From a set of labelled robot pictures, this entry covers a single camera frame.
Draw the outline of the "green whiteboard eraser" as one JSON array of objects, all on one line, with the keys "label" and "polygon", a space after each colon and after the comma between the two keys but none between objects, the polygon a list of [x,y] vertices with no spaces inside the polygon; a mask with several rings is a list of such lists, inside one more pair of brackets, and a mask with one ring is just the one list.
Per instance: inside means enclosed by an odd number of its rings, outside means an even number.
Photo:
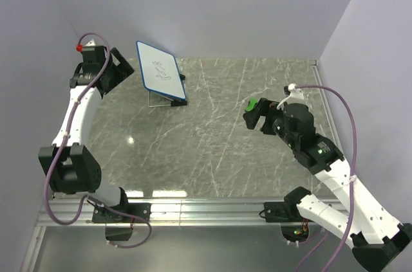
[{"label": "green whiteboard eraser", "polygon": [[246,106],[246,108],[245,108],[245,112],[251,112],[251,111],[255,108],[255,106],[257,105],[257,103],[258,103],[258,100],[257,100],[257,99],[251,98],[251,99],[248,101],[248,104],[247,104],[247,106]]}]

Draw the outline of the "blue framed whiteboard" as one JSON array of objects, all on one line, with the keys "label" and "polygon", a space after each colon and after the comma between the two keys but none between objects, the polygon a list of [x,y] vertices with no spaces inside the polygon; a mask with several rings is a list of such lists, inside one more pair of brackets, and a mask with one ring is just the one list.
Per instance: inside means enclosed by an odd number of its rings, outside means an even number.
[{"label": "blue framed whiteboard", "polygon": [[187,96],[173,55],[144,42],[136,42],[144,87],[166,97],[186,101]]}]

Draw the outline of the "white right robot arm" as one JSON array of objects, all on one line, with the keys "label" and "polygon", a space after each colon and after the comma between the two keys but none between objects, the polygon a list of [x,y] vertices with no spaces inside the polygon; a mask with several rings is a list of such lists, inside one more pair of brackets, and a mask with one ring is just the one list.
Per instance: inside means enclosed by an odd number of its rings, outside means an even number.
[{"label": "white right robot arm", "polygon": [[305,104],[251,99],[243,114],[248,129],[265,117],[261,132],[278,136],[294,158],[338,198],[353,220],[346,245],[367,271],[383,271],[410,243],[411,224],[392,216],[362,184],[350,176],[350,164],[333,141],[315,130]]}]

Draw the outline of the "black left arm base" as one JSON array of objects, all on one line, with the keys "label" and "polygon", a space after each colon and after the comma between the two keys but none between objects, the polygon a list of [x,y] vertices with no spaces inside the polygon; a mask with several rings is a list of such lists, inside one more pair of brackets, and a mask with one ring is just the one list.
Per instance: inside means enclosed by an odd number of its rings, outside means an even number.
[{"label": "black left arm base", "polygon": [[[149,223],[151,214],[150,203],[129,203],[125,211],[116,210],[110,207],[96,206],[93,211],[91,222],[93,224],[104,224],[106,242],[117,248],[134,248],[146,243],[151,234],[152,227]],[[119,244],[128,242],[137,224],[147,225],[148,234],[139,243],[133,245]]]}]

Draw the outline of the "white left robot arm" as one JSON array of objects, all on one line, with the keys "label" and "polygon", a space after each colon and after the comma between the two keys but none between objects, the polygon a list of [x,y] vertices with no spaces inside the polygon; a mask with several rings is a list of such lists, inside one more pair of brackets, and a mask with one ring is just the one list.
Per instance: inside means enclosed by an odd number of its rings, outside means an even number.
[{"label": "white left robot arm", "polygon": [[80,46],[79,50],[83,61],[70,79],[70,101],[63,123],[52,144],[38,154],[46,174],[43,196],[47,199],[50,192],[89,194],[108,205],[107,213],[114,221],[122,222],[129,217],[131,207],[124,202],[124,191],[103,179],[88,141],[103,97],[134,69],[116,48],[108,51],[104,46]]}]

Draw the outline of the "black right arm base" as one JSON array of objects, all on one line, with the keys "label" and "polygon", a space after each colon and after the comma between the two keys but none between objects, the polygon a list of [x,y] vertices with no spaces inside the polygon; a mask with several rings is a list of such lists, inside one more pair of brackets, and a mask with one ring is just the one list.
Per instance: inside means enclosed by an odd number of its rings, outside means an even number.
[{"label": "black right arm base", "polygon": [[278,223],[281,235],[287,242],[298,244],[307,241],[310,235],[308,220],[285,202],[265,202],[259,216],[266,223]]}]

